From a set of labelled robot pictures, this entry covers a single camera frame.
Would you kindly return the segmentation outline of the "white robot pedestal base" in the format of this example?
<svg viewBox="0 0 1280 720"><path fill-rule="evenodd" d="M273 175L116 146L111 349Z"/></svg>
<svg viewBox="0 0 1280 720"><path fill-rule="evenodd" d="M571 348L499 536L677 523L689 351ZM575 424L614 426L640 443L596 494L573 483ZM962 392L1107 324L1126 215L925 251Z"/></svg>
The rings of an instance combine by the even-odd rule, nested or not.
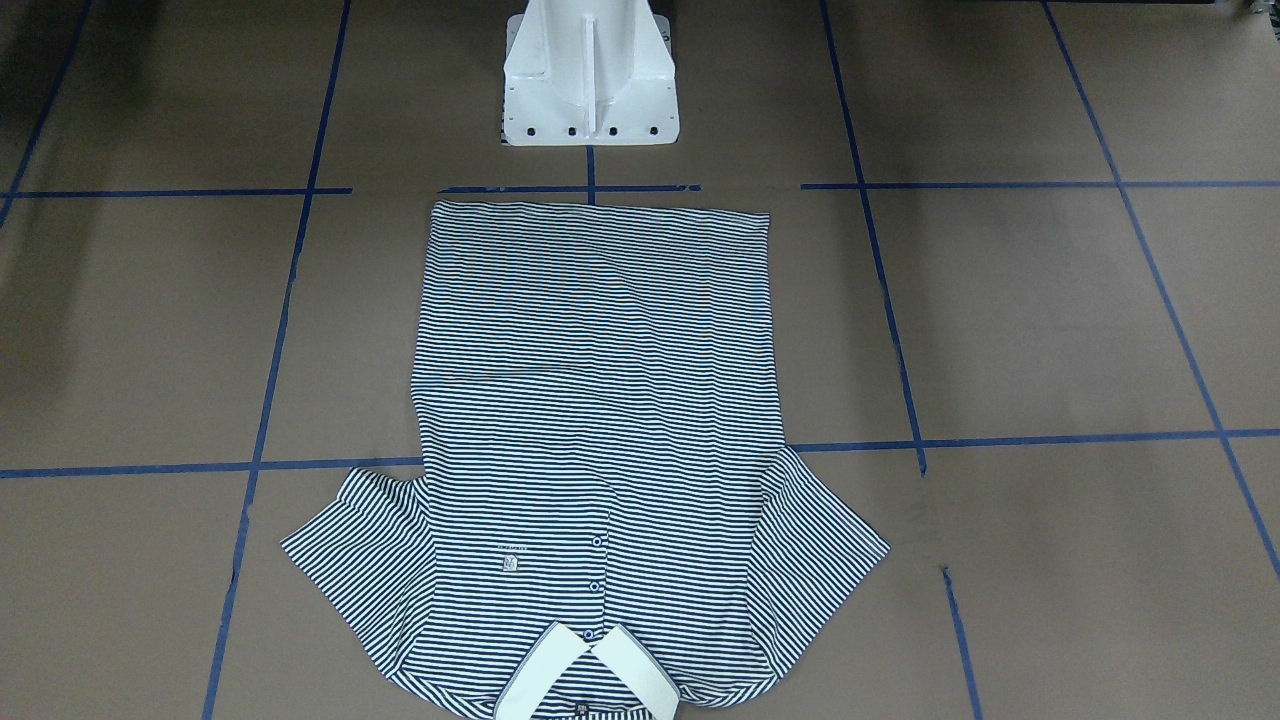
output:
<svg viewBox="0 0 1280 720"><path fill-rule="evenodd" d="M671 23L649 1L530 1L506 22L503 72L509 146L678 141Z"/></svg>

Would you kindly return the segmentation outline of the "navy white striped polo shirt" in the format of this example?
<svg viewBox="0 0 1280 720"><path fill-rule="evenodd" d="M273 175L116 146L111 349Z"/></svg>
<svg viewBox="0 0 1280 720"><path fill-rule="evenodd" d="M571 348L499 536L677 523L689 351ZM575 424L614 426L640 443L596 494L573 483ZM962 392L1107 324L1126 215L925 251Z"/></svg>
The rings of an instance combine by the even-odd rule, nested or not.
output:
<svg viewBox="0 0 1280 720"><path fill-rule="evenodd" d="M431 210L412 480L282 548L375 669L466 719L672 719L796 666L890 543L787 445L763 213Z"/></svg>

